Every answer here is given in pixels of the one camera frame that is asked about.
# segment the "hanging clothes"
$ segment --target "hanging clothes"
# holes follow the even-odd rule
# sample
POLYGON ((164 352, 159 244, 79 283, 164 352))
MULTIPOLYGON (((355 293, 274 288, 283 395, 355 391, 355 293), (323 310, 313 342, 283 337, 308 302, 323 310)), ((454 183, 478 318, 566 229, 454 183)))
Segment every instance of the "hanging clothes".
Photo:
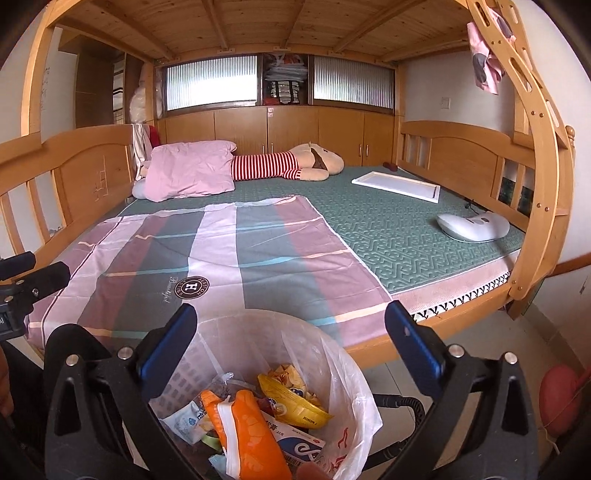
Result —
MULTIPOLYGON (((488 13, 494 24, 513 45, 516 39, 505 19, 486 5, 483 5, 483 8, 488 9, 488 13)), ((476 76, 476 86, 485 92, 498 95, 498 83, 505 75, 505 70, 501 66, 501 62, 491 52, 474 22, 468 23, 468 39, 472 52, 472 66, 474 67, 474 74, 476 76)))

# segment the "pillow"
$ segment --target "pillow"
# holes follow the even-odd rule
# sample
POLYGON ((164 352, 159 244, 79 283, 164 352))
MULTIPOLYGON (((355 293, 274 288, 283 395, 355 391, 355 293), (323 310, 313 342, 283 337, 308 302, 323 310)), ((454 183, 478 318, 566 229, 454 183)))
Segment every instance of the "pillow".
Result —
POLYGON ((204 197, 234 190, 232 152, 224 140, 161 145, 152 150, 145 195, 162 202, 169 198, 204 197))

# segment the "wooden slat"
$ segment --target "wooden slat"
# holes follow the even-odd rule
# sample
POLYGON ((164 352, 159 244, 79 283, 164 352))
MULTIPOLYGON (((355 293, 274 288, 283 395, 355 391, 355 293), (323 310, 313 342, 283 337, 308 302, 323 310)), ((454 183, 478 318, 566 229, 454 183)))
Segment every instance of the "wooden slat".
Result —
POLYGON ((116 18, 121 23, 127 25, 128 28, 136 32, 141 37, 144 37, 156 50, 158 50, 167 59, 172 60, 175 57, 175 53, 172 50, 170 50, 170 48, 168 48, 164 44, 164 42, 156 38, 156 36, 152 34, 150 30, 148 30, 145 26, 140 24, 137 20, 131 18, 128 14, 126 14, 123 10, 121 10, 110 0, 93 0, 92 4, 101 9, 103 12, 116 18))
POLYGON ((4 218, 4 224, 6 225, 8 238, 10 239, 14 254, 18 255, 24 253, 25 248, 22 245, 21 236, 18 234, 17 223, 14 220, 14 213, 12 211, 12 206, 10 205, 8 193, 0 196, 0 211, 4 218))
POLYGON ((340 40, 335 45, 335 52, 343 51, 347 47, 347 45, 353 43, 355 40, 358 40, 364 35, 367 35, 369 32, 375 30, 380 25, 383 25, 388 20, 391 20, 394 17, 403 14, 406 10, 409 10, 413 7, 416 7, 417 5, 422 4, 424 1, 425 0, 395 0, 391 5, 382 8, 378 13, 368 18, 360 26, 355 28, 355 30, 349 33, 345 38, 340 40))
POLYGON ((70 225, 72 223, 72 213, 68 206, 68 199, 66 197, 66 189, 64 188, 64 180, 61 177, 61 170, 55 168, 51 171, 51 179, 53 180, 54 193, 56 195, 57 204, 60 207, 62 225, 70 225))
POLYGON ((291 33, 293 32, 294 27, 296 26, 297 19, 300 17, 300 13, 301 13, 302 9, 304 8, 305 3, 306 3, 306 0, 296 0, 293 14, 291 16, 290 22, 287 25, 287 29, 285 31, 285 39, 281 42, 281 47, 285 48, 287 46, 287 44, 289 43, 291 33))
POLYGON ((404 60, 411 57, 418 57, 427 53, 441 52, 450 48, 458 48, 468 45, 468 36, 465 28, 446 33, 439 37, 430 38, 408 47, 391 51, 382 57, 382 61, 404 60))
POLYGON ((147 53, 137 50, 136 48, 132 47, 126 42, 112 37, 111 35, 102 32, 101 30, 98 30, 95 27, 91 27, 90 25, 87 25, 84 22, 74 20, 73 18, 60 18, 57 22, 57 25, 61 28, 72 30, 78 32, 81 35, 85 35, 87 37, 94 38, 95 40, 98 40, 100 42, 106 43, 107 45, 110 45, 113 48, 117 48, 118 50, 129 53, 134 57, 143 60, 147 63, 152 63, 154 60, 147 53))
POLYGON ((35 215, 35 224, 39 231, 39 236, 43 239, 44 243, 47 243, 51 238, 49 236, 49 230, 47 229, 47 222, 43 215, 43 209, 41 208, 41 200, 39 199, 39 191, 37 190, 37 181, 35 179, 27 182, 27 192, 33 206, 33 214, 35 215))
POLYGON ((513 190, 513 198, 511 199, 511 208, 517 210, 519 200, 521 200, 521 189, 525 181, 525 166, 517 165, 517 178, 515 179, 515 190, 513 190))
POLYGON ((202 0, 202 2, 205 11, 207 12, 207 16, 209 17, 209 21, 212 23, 213 28, 216 31, 217 39, 219 40, 220 45, 222 48, 227 50, 229 48, 228 38, 224 32, 219 13, 217 12, 216 6, 213 4, 213 0, 202 0))
POLYGON ((495 179, 492 182, 491 198, 498 200, 505 171, 505 159, 500 155, 496 158, 495 179))
POLYGON ((22 89, 21 136, 41 131, 41 92, 45 76, 45 63, 49 54, 49 45, 53 36, 50 18, 54 4, 46 8, 35 32, 29 51, 27 69, 22 89))

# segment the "stuffed toy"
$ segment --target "stuffed toy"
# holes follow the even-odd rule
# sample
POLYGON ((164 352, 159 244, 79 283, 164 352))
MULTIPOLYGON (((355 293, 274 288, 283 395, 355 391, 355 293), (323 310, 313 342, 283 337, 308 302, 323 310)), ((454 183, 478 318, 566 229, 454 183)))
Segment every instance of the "stuffed toy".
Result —
POLYGON ((306 143, 287 152, 263 155, 236 155, 232 160, 232 177, 236 180, 283 177, 289 180, 326 180, 345 166, 336 153, 319 145, 306 143))

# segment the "white board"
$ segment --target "white board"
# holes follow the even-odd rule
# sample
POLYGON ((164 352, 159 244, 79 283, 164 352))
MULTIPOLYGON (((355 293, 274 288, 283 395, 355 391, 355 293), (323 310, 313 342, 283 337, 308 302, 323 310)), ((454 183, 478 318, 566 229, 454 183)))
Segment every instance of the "white board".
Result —
POLYGON ((399 193, 431 203, 439 203, 439 190, 441 187, 433 183, 427 183, 426 181, 372 171, 358 179, 351 180, 351 183, 373 189, 386 190, 387 192, 399 193))

